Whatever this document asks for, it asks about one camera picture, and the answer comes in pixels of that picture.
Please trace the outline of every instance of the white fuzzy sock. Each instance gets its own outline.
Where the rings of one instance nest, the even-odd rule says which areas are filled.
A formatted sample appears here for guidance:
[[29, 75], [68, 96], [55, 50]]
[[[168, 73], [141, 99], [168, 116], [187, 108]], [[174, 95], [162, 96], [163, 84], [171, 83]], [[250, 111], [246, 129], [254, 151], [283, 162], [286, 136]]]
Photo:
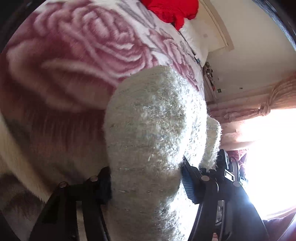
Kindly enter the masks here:
[[207, 117], [207, 142], [200, 166], [206, 169], [216, 169], [216, 159], [221, 141], [222, 129], [218, 121]]
[[[104, 124], [112, 179], [105, 216], [112, 241], [188, 239], [197, 206], [180, 185], [179, 164], [186, 154], [199, 165], [206, 119], [200, 93], [170, 67], [145, 69], [119, 85]], [[191, 147], [195, 155], [188, 156]]]

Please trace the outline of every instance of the curtain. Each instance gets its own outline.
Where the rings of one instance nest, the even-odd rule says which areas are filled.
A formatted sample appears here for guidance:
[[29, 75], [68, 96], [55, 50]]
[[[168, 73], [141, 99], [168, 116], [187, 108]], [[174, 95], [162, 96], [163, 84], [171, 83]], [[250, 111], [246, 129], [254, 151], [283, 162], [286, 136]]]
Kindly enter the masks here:
[[257, 116], [266, 116], [270, 110], [296, 108], [296, 72], [290, 77], [277, 83], [266, 101], [261, 101], [264, 95], [257, 96], [251, 101], [250, 97], [234, 101], [225, 109], [220, 109], [219, 104], [210, 105], [210, 115], [220, 123], [242, 121]]
[[209, 114], [221, 123], [220, 149], [246, 149], [259, 137], [271, 110], [296, 108], [296, 72], [276, 83], [270, 93], [211, 104]]

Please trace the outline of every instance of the fleece blanket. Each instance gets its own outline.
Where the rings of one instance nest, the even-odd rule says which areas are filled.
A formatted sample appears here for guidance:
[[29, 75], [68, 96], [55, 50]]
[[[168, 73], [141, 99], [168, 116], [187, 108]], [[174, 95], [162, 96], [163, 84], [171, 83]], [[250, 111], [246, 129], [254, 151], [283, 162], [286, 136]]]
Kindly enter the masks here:
[[19, 27], [0, 55], [0, 210], [21, 240], [59, 182], [108, 165], [106, 106], [124, 79], [157, 65], [203, 96], [186, 42], [136, 0], [47, 1]]

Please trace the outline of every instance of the bed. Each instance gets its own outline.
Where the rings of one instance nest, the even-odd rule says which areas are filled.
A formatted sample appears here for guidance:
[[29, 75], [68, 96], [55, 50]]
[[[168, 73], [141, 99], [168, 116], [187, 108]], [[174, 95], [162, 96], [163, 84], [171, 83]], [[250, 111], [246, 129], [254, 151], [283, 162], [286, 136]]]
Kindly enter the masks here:
[[[104, 110], [128, 76], [170, 65], [204, 94], [202, 70], [187, 42], [137, 0], [47, 1], [15, 32], [0, 63], [2, 114], [52, 185], [100, 169], [92, 160], [106, 157]], [[65, 160], [65, 169], [56, 167]], [[80, 160], [92, 168], [82, 168]]]

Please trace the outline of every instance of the burgundy fabric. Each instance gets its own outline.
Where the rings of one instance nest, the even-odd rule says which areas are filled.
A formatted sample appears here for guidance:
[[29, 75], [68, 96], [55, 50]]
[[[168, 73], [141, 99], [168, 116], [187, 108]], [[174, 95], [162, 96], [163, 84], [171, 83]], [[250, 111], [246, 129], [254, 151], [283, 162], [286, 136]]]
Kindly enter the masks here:
[[230, 159], [232, 157], [238, 162], [239, 170], [241, 170], [241, 172], [245, 172], [244, 164], [247, 158], [247, 151], [247, 149], [227, 151], [228, 158]]
[[137, 1], [50, 1], [0, 55], [1, 113], [21, 126], [39, 159], [86, 160], [90, 146], [105, 149], [106, 106], [130, 75], [167, 64], [198, 89], [198, 65], [175, 36]]
[[198, 0], [142, 0], [141, 2], [162, 21], [174, 24], [177, 30], [184, 25], [184, 18], [195, 18], [199, 6]]
[[[277, 241], [285, 230], [288, 228], [292, 219], [294, 218], [296, 212], [292, 212], [285, 217], [282, 218], [274, 218], [269, 221], [264, 220], [265, 227], [267, 229], [268, 235], [270, 237], [270, 241]], [[292, 233], [292, 236], [285, 241], [295, 241], [296, 230]]]

